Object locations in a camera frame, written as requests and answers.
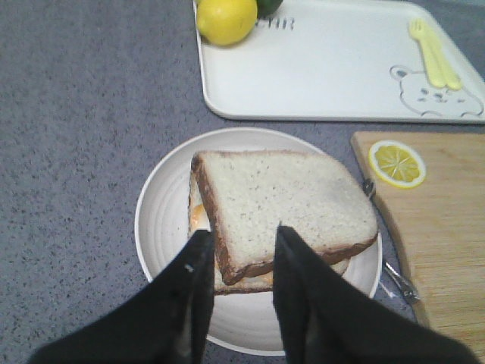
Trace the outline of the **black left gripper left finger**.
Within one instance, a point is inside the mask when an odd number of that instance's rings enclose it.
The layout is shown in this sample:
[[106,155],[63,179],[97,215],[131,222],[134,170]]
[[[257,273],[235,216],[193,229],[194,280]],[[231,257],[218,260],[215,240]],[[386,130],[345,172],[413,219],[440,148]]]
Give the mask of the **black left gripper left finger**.
[[214,305],[214,241],[196,231],[149,285],[31,363],[199,363]]

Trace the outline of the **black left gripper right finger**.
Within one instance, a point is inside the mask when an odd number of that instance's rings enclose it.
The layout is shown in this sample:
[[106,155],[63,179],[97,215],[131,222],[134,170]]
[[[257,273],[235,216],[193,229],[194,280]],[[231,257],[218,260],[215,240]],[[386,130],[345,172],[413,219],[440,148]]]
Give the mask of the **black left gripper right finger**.
[[277,229],[273,302],[288,363],[476,363],[341,278],[287,226]]

